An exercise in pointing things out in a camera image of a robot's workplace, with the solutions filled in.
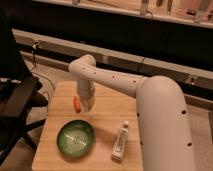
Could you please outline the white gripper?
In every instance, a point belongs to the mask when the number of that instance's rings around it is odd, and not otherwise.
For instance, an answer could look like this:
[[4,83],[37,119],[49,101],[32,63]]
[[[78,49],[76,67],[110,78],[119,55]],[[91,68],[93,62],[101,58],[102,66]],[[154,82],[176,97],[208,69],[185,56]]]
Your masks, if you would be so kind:
[[84,111],[89,112],[95,103],[95,85],[89,80],[78,80],[77,93]]

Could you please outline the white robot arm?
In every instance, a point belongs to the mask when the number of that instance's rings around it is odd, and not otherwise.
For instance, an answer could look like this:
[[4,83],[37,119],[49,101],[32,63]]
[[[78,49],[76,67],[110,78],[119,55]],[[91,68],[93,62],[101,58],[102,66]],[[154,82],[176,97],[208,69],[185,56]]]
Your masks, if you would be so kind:
[[144,171],[196,171],[186,101],[174,80],[101,69],[91,55],[72,61],[68,70],[84,102],[97,83],[136,99]]

